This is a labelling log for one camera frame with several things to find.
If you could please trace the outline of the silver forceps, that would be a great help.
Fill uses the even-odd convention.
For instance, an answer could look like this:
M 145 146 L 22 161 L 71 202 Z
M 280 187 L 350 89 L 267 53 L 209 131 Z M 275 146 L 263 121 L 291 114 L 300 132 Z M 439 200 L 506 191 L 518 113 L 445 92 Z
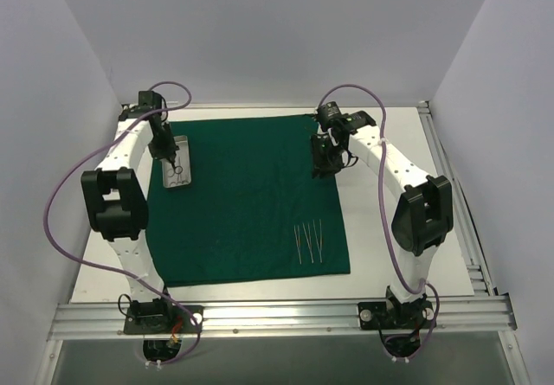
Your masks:
M 323 262 L 323 254 L 322 254 L 322 249 L 323 249 L 322 221 L 319 220 L 318 222 L 314 222 L 314 223 L 313 223 L 313 227 L 314 227 L 314 232 L 315 232 L 315 237 L 316 237 L 316 245 L 317 245 L 318 254 L 319 254 L 319 262 L 322 263 L 322 262 Z

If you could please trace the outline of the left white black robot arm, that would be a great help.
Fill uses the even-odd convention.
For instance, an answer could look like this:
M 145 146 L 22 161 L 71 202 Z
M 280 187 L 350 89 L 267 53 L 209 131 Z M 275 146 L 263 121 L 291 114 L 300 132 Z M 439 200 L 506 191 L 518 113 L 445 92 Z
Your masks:
M 164 97 L 152 90 L 138 93 L 138 104 L 118 117 L 113 146 L 94 170 L 81 175 L 81 187 L 91 229 L 102 235 L 118 254 L 123 268 L 135 273 L 127 278 L 131 293 L 126 316 L 144 323 L 155 332 L 165 332 L 174 324 L 171 305 L 145 289 L 144 280 L 156 290 L 164 289 L 148 251 L 145 230 L 149 220 L 147 201 L 136 169 L 145 152 L 155 160 L 168 162 L 174 171 L 179 148 L 171 126 L 161 113 Z

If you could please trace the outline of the silver tweezers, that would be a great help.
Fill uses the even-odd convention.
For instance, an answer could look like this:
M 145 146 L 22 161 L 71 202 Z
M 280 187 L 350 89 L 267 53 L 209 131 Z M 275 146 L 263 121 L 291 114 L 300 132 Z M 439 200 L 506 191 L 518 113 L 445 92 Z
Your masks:
M 307 223 L 303 223 L 302 226 L 303 226 L 303 231 L 304 231 L 304 234 L 305 234 L 305 237 L 306 237 L 306 244 L 307 244 L 308 252 L 309 252 L 309 255 L 310 255 L 310 261 L 313 264 L 314 263 L 314 257 L 313 257 L 313 250 L 312 250 L 312 236 L 311 236 L 310 225 L 307 224 Z
M 301 237 L 300 237 L 300 226 L 293 225 L 296 249 L 298 254 L 299 264 L 302 265 L 302 252 L 301 252 Z

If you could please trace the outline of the green surgical cloth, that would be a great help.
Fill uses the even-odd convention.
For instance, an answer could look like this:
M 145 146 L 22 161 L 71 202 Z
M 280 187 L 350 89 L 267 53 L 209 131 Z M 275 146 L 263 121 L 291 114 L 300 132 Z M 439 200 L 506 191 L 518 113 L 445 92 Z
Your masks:
M 146 239 L 170 288 L 347 274 L 345 225 L 334 178 L 312 178 L 306 115 L 180 121 L 192 181 L 166 189 L 151 169 Z M 323 262 L 313 223 L 322 221 Z M 314 263 L 303 223 L 310 225 Z M 300 226 L 302 265 L 293 225 Z

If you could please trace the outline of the metal instrument tray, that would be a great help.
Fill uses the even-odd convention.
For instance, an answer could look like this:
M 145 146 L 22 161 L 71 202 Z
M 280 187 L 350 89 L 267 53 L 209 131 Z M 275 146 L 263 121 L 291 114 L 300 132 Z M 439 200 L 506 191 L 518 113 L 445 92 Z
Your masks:
M 163 181 L 163 186 L 166 189 L 177 189 L 177 188 L 189 186 L 192 181 L 191 168 L 190 168 L 190 147 L 189 147 L 188 138 L 184 135 L 176 136 L 175 143 L 177 145 L 177 155 L 176 155 L 174 165 L 181 165 L 184 168 L 184 175 L 185 175 L 185 179 L 187 180 L 187 183 L 181 186 L 175 186 L 175 187 L 169 186 L 167 172 L 169 167 L 171 166 L 171 163 L 164 159 L 161 162 L 162 181 Z

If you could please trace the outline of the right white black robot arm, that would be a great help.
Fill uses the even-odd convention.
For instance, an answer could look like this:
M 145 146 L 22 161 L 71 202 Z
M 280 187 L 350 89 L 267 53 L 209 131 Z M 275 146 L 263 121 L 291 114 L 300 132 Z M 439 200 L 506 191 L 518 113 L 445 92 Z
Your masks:
M 402 327 L 415 317 L 413 302 L 426 292 L 434 255 L 453 229 L 452 184 L 405 157 L 367 112 L 343 113 L 329 102 L 313 118 L 319 126 L 310 138 L 313 177 L 334 176 L 357 163 L 377 176 L 379 214 L 396 273 L 384 316 Z

